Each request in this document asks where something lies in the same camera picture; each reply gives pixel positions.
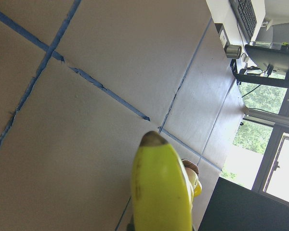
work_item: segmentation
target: banana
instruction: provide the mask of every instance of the banana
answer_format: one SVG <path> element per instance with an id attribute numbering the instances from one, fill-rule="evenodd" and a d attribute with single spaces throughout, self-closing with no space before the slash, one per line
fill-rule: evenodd
<path id="1" fill-rule="evenodd" d="M 201 194 L 202 191 L 202 186 L 199 181 L 198 175 L 194 170 L 191 168 L 185 167 L 189 182 L 190 182 L 190 187 L 192 188 L 192 195 L 193 197 L 196 197 Z"/>
<path id="2" fill-rule="evenodd" d="M 158 133 L 145 134 L 134 158 L 131 197 L 136 231 L 191 231 L 191 185 L 174 148 Z"/>

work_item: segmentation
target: banana tip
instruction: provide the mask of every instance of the banana tip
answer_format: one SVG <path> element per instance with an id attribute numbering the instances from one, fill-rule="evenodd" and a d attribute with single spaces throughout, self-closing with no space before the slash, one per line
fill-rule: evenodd
<path id="1" fill-rule="evenodd" d="M 147 132 L 140 142 L 140 147 L 154 147 L 167 144 L 168 141 L 161 137 L 156 131 Z"/>

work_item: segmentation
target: black keyboard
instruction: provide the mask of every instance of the black keyboard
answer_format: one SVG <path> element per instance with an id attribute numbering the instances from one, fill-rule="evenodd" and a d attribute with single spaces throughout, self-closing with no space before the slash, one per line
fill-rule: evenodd
<path id="1" fill-rule="evenodd" d="M 254 34 L 257 20 L 251 0 L 229 0 L 247 42 Z"/>

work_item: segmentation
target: green foliage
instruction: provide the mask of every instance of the green foliage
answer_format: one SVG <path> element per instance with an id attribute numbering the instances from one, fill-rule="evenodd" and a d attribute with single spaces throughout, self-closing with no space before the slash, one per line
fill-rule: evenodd
<path id="1" fill-rule="evenodd" d="M 224 178 L 224 179 L 226 179 L 228 181 L 237 183 L 237 181 L 236 181 L 236 173 L 229 172 L 225 166 L 222 169 L 220 177 L 222 177 L 222 178 Z"/>
<path id="2" fill-rule="evenodd" d="M 270 77 L 284 78 L 284 76 L 272 73 Z M 253 90 L 257 84 L 242 83 L 239 90 L 242 95 Z M 263 109 L 272 113 L 279 112 L 284 100 L 287 89 L 271 86 L 260 86 L 252 93 L 243 98 L 244 104 L 249 108 Z M 243 121 L 240 126 L 233 144 L 245 149 L 264 154 L 268 141 L 270 139 L 272 128 L 260 124 Z"/>
<path id="3" fill-rule="evenodd" d="M 284 76 L 275 73 L 272 73 L 270 77 L 284 78 Z M 245 95 L 257 86 L 257 84 L 252 83 L 242 83 L 239 85 L 239 90 L 242 95 Z M 249 108 L 259 108 L 269 112 L 278 113 L 284 100 L 286 91 L 286 88 L 262 85 L 252 93 L 245 96 L 243 101 Z"/>
<path id="4" fill-rule="evenodd" d="M 233 144 L 260 154 L 264 154 L 269 142 L 272 128 L 256 124 L 249 121 L 243 121 L 240 126 Z"/>

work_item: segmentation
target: floor tile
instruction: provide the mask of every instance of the floor tile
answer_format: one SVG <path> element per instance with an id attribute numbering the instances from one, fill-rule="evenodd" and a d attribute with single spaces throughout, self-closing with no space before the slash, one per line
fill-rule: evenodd
<path id="1" fill-rule="evenodd" d="M 43 57 L 41 49 L 0 22 L 0 135 Z"/>
<path id="2" fill-rule="evenodd" d="M 219 168 L 223 168 L 239 124 L 244 117 L 243 107 L 241 94 L 234 83 L 203 152 L 203 156 Z"/>
<path id="3" fill-rule="evenodd" d="M 204 160 L 200 161 L 198 168 L 202 193 L 198 197 L 195 197 L 193 202 L 192 214 L 195 229 L 198 229 L 200 226 L 220 174 L 220 171 L 216 167 Z"/>
<path id="4" fill-rule="evenodd" d="M 0 150 L 0 230 L 114 230 L 150 130 L 51 60 Z"/>
<path id="5" fill-rule="evenodd" d="M 209 19 L 203 0 L 83 0 L 57 50 L 161 124 Z"/>
<path id="6" fill-rule="evenodd" d="M 200 154 L 234 81 L 229 65 L 212 22 L 164 127 Z"/>
<path id="7" fill-rule="evenodd" d="M 0 0 L 0 12 L 50 45 L 73 0 Z"/>

